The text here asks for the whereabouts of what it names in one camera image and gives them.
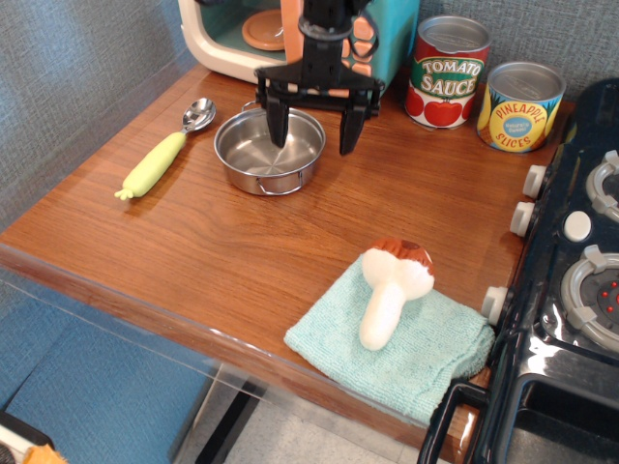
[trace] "tomato sauce can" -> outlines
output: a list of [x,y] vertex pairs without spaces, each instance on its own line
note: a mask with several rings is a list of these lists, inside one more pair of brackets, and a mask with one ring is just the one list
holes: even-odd
[[471,114],[490,51],[490,34],[463,16],[440,15],[417,28],[405,108],[417,123],[456,128]]
[[557,71],[538,63],[510,62],[494,68],[487,77],[477,134],[506,152],[544,146],[565,88]]

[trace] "stove knob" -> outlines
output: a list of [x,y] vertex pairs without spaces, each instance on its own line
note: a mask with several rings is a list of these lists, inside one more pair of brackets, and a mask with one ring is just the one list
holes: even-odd
[[573,211],[565,219],[563,232],[570,242],[582,242],[591,233],[591,219],[583,211]]
[[524,237],[529,228],[531,217],[533,216],[533,208],[535,203],[518,202],[514,215],[512,216],[512,224],[510,230],[519,237]]
[[496,326],[503,311],[503,305],[507,299],[507,287],[488,287],[484,302],[482,303],[482,315],[487,318],[491,326]]
[[522,193],[531,198],[537,198],[544,182],[545,166],[538,166],[533,164],[529,168],[529,173],[524,180],[524,187]]

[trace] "wood grain surface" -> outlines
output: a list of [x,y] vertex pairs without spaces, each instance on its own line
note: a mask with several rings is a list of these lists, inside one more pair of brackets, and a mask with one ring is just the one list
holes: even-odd
[[[479,310],[490,285],[514,277],[523,241],[509,230],[513,210],[527,200],[529,166],[551,160],[573,106],[562,103],[546,147],[515,155],[477,136],[480,96],[464,126],[427,130],[404,112],[406,86],[403,73],[346,157],[339,114],[308,110],[327,133],[313,179],[287,196],[254,196],[230,185],[213,145],[254,86],[198,65],[2,234],[0,264],[418,447],[422,427],[347,394],[284,334],[386,236],[425,247],[435,289]],[[189,135],[144,197],[115,198],[200,97],[217,106],[211,126]],[[444,457],[461,457],[470,416],[457,415]]]

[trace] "stainless steel pot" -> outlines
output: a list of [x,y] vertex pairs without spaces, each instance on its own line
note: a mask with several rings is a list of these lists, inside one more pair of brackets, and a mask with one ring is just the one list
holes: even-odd
[[266,111],[245,110],[221,125],[215,151],[232,185],[255,195],[287,195],[307,184],[325,146],[320,123],[290,108],[283,148],[271,142]]

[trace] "toy stove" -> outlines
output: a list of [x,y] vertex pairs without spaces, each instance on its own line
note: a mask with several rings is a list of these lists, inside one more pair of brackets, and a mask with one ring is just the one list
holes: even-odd
[[487,390],[454,382],[419,462],[438,456],[458,404],[480,410],[472,462],[619,463],[619,79],[588,88],[548,167],[532,166],[511,229],[516,278],[488,289]]

